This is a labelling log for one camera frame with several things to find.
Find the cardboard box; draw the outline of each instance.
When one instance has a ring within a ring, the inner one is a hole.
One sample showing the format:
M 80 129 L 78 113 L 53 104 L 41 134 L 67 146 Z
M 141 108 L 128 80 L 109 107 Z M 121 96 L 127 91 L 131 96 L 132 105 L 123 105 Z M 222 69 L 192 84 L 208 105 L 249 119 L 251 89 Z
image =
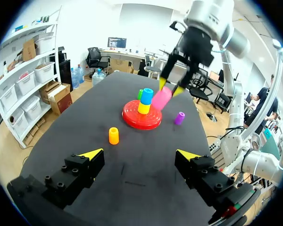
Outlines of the cardboard box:
M 45 123 L 45 119 L 42 117 L 38 122 L 37 122 L 37 126 L 40 127 L 41 125 L 43 125 Z
M 36 132 L 38 131 L 39 127 L 37 125 L 34 125 L 33 128 L 29 131 L 29 133 L 34 136 Z
M 50 81 L 45 86 L 43 86 L 41 89 L 39 89 L 40 96 L 43 102 L 50 104 L 48 100 L 48 93 L 53 91 L 55 88 L 57 88 L 60 85 L 57 81 Z
M 33 136 L 29 133 L 27 136 L 24 138 L 23 143 L 28 146 L 30 142 L 33 140 Z
M 36 56 L 35 43 L 33 39 L 28 40 L 23 44 L 22 59 L 28 61 Z
M 63 84 L 58 86 L 55 90 L 48 93 L 48 98 L 52 111 L 57 115 L 61 115 L 63 111 L 65 111 L 72 104 L 70 85 Z
M 128 73 L 133 73 L 134 71 L 131 61 L 110 59 L 110 66 L 112 71 L 119 70 L 120 72 Z

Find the red stacking base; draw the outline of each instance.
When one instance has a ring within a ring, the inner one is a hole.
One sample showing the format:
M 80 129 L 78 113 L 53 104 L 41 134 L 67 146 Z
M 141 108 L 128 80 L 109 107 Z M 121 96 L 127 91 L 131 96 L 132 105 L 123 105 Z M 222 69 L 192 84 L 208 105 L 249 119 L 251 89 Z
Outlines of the red stacking base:
M 138 109 L 139 100 L 133 100 L 128 102 L 123 108 L 124 121 L 137 129 L 150 130 L 155 129 L 160 125 L 162 120 L 162 114 L 160 110 L 157 110 L 153 106 L 150 107 L 148 114 L 140 114 Z

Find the black table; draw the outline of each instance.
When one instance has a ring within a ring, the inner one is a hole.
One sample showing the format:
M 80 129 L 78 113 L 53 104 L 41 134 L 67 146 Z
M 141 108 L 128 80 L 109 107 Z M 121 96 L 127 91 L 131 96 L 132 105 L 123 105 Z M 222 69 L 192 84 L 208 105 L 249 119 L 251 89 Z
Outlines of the black table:
M 173 98 L 162 111 L 158 128 L 137 130 L 124 123 L 121 112 L 145 87 L 156 92 L 158 81 L 120 72 L 109 75 L 54 121 L 21 175 L 43 181 L 60 170 L 70 154 L 104 148 L 106 164 L 95 183 L 65 211 L 97 226 L 207 225 L 214 209 L 188 188 L 174 166 L 176 149 L 209 154 L 192 98 L 188 92 Z M 179 111 L 185 120 L 176 126 Z M 113 126 L 119 129 L 118 145 L 108 142 Z

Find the orange cup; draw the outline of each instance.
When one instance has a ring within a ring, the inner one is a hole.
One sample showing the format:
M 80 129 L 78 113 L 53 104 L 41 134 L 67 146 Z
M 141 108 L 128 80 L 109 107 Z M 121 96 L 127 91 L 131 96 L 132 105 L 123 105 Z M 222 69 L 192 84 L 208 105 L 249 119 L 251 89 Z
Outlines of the orange cup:
M 109 143 L 112 145 L 117 145 L 119 142 L 118 129 L 116 127 L 111 127 L 109 129 Z

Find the blue cup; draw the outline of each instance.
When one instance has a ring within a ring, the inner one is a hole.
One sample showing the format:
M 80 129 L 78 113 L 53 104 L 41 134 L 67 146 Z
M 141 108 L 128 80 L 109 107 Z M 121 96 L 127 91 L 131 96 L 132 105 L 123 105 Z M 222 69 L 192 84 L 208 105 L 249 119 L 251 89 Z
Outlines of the blue cup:
M 150 88 L 144 88 L 141 95 L 141 103 L 143 105 L 150 105 L 152 102 L 154 92 Z

